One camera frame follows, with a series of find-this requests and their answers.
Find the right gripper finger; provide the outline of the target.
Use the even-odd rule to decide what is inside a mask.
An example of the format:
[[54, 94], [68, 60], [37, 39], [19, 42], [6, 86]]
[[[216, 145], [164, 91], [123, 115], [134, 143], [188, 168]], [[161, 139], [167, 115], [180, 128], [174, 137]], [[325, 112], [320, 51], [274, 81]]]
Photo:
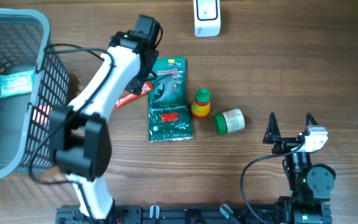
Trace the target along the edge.
[[274, 112], [270, 113], [267, 130], [264, 134], [262, 142], [264, 144], [276, 144], [282, 141], [280, 130], [278, 127], [276, 115]]
[[307, 126], [317, 126], [318, 123], [315, 120], [315, 118], [313, 117], [313, 115], [311, 113], [307, 113], [306, 114], [306, 125]]

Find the red stick sachet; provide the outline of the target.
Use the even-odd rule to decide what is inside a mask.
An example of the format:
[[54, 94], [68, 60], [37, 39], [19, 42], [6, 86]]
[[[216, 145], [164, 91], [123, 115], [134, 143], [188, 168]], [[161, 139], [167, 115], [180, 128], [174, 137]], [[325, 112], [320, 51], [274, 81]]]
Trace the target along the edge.
[[121, 107], [123, 107], [124, 105], [140, 98], [141, 96], [144, 96], [146, 95], [149, 91], [153, 90], [153, 86], [151, 84], [150, 81], [147, 81], [144, 83], [143, 87], [142, 87], [142, 91], [140, 93], [140, 95], [136, 95], [134, 93], [129, 93], [127, 95], [124, 95], [122, 97], [120, 97], [117, 101], [116, 101], [116, 104], [114, 105], [114, 108], [113, 110], [117, 110]]

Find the green lid white jar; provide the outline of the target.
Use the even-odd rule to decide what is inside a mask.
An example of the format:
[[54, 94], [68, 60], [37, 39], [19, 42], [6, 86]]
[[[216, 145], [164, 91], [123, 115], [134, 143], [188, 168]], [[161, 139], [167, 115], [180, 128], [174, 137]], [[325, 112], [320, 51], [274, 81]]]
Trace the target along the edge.
[[214, 126], [219, 135], [243, 130], [246, 126], [244, 115], [240, 109], [233, 109], [214, 115]]

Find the green 3M gloves packet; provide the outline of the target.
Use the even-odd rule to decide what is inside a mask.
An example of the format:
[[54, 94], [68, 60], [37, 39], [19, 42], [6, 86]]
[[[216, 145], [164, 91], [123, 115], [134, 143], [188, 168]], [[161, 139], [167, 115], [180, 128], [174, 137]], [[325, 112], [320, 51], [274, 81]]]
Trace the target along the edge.
[[186, 58], [158, 59], [152, 69], [148, 92], [149, 141], [180, 141], [193, 138], [186, 95]]

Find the green cap sauce bottle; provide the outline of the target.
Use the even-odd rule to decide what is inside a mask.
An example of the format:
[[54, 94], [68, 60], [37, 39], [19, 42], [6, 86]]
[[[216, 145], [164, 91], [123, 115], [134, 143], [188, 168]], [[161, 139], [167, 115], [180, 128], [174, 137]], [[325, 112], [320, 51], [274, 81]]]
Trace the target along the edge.
[[201, 88], [196, 92], [195, 100], [191, 105], [193, 117], [205, 119], [211, 110], [211, 94], [206, 88]]

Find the teal white sachet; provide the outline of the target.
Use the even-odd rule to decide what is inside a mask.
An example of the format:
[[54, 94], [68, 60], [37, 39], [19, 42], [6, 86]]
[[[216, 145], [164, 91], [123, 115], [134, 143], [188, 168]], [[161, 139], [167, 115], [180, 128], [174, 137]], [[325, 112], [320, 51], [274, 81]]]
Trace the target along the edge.
[[0, 97], [7, 98], [32, 93], [34, 81], [34, 70], [0, 75]]

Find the red packet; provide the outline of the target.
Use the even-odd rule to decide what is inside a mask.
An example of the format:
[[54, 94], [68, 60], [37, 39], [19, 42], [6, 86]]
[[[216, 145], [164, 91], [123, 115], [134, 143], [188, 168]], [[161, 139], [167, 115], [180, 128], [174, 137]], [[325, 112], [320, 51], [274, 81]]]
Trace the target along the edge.
[[38, 124], [45, 125], [48, 123], [48, 117], [52, 107], [49, 105], [38, 105], [32, 115], [32, 121], [35, 121]]

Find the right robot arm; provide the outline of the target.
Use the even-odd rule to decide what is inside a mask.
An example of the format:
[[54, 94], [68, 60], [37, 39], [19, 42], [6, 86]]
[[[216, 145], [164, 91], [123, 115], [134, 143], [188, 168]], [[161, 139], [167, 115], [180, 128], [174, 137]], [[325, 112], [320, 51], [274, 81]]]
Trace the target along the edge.
[[281, 196], [272, 209], [272, 223], [333, 222], [330, 206], [336, 173], [325, 164], [312, 164], [311, 154], [323, 148], [328, 131], [311, 113], [306, 115], [306, 128], [295, 138], [280, 134], [274, 113], [269, 116], [263, 143], [272, 144], [272, 154], [284, 155], [282, 166], [288, 180], [290, 196]]

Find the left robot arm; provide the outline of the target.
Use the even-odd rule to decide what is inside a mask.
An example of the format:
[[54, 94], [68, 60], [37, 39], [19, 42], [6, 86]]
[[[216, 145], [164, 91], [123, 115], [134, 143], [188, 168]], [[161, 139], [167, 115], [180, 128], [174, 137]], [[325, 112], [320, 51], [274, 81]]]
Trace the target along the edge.
[[49, 157], [75, 187], [80, 206], [57, 211], [59, 223], [109, 223], [115, 201], [104, 173], [112, 154], [108, 123], [123, 91], [140, 95], [159, 52], [162, 26], [139, 16], [134, 29], [117, 32], [103, 53], [104, 62], [88, 86], [66, 107], [52, 110]]

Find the white barcode scanner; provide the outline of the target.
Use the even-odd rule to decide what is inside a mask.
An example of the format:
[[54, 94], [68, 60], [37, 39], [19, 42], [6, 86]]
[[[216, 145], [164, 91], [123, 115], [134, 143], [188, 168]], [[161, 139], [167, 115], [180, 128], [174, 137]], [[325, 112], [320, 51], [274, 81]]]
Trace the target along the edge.
[[193, 0], [195, 36], [215, 37], [221, 31], [220, 0]]

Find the grey plastic mesh basket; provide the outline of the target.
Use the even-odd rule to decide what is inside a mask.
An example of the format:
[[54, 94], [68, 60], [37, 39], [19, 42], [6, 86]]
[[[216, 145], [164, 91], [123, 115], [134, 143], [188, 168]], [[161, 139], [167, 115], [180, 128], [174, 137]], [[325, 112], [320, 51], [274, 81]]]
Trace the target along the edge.
[[0, 8], [0, 75], [35, 71], [32, 93], [0, 97], [0, 179], [26, 173], [30, 158], [46, 136], [48, 123], [32, 121], [38, 105], [65, 106], [70, 78], [51, 43], [47, 17], [33, 9]]

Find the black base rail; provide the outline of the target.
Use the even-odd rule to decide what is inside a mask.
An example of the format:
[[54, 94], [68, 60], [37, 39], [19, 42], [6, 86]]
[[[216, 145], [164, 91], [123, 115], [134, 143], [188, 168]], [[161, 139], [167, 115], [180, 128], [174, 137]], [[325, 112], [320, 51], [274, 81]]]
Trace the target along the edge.
[[64, 206], [57, 209], [56, 223], [322, 223], [332, 224], [329, 205], [264, 204], [252, 207], [255, 213], [243, 207], [151, 207], [116, 206], [106, 220], [91, 219], [79, 207]]

